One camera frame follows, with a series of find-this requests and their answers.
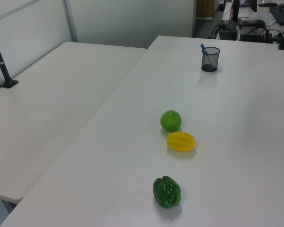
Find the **desk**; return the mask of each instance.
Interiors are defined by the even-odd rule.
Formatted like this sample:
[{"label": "desk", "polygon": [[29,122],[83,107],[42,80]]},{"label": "desk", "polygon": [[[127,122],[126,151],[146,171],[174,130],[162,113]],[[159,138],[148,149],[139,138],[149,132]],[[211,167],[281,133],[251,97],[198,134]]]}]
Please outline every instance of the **desk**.
[{"label": "desk", "polygon": [[[284,0],[275,0],[272,2],[276,2],[278,4],[284,3]],[[222,20],[229,20],[230,17],[230,8],[232,6],[232,2],[226,2],[225,5],[225,10],[224,10],[224,16],[222,18]],[[268,13],[269,12],[269,8],[268,7],[260,7],[257,6],[257,12],[252,11],[250,8],[240,8],[239,9],[239,16],[240,17],[251,17],[257,13]],[[278,23],[274,23],[271,26],[266,26],[267,29],[276,29],[279,30],[281,32],[284,32],[284,26],[280,26]],[[270,31],[271,34],[273,35],[277,35],[278,32],[277,31]],[[238,29],[238,39],[240,38],[240,30]]]},{"label": "desk", "polygon": [[[201,43],[221,50],[214,73]],[[194,151],[167,148],[169,109]],[[164,175],[182,190],[169,210],[152,193]],[[2,224],[31,226],[284,226],[284,51],[159,36]]]},{"label": "desk", "polygon": [[0,198],[18,203],[146,50],[64,43],[0,88]]}]

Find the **pen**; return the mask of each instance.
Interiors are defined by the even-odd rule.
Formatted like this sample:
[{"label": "pen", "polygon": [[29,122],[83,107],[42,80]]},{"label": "pen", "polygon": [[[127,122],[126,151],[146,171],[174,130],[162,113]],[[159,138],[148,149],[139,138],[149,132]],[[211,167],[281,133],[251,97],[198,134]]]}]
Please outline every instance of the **pen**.
[{"label": "pen", "polygon": [[208,55],[208,52],[205,48],[205,46],[203,44],[201,44],[201,47],[202,47],[202,51],[206,54],[206,56]]}]

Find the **mesh pen holder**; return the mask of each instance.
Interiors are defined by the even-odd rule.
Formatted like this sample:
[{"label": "mesh pen holder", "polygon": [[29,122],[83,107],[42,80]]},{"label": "mesh pen holder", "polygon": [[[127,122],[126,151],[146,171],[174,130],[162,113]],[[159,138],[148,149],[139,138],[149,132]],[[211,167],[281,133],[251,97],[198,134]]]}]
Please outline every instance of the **mesh pen holder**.
[{"label": "mesh pen holder", "polygon": [[216,47],[207,47],[207,55],[202,51],[202,67],[201,69],[205,72],[214,72],[218,69],[218,60],[220,49]]}]

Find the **bell pepper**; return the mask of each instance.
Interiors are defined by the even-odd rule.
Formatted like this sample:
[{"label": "bell pepper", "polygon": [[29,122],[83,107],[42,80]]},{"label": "bell pepper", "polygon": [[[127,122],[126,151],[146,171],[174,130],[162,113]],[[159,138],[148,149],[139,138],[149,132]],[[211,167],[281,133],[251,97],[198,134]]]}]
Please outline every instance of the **bell pepper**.
[{"label": "bell pepper", "polygon": [[180,186],[169,176],[155,180],[152,191],[157,203],[164,208],[171,208],[181,201]]}]

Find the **green lime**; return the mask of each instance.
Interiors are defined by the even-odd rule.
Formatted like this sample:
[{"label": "green lime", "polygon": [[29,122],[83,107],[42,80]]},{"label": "green lime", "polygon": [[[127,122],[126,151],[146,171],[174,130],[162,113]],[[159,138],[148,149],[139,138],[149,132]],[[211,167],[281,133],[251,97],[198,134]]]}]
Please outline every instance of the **green lime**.
[{"label": "green lime", "polygon": [[162,128],[170,132],[177,131],[180,128],[181,123],[182,120],[180,114],[173,110],[166,111],[160,119]]}]

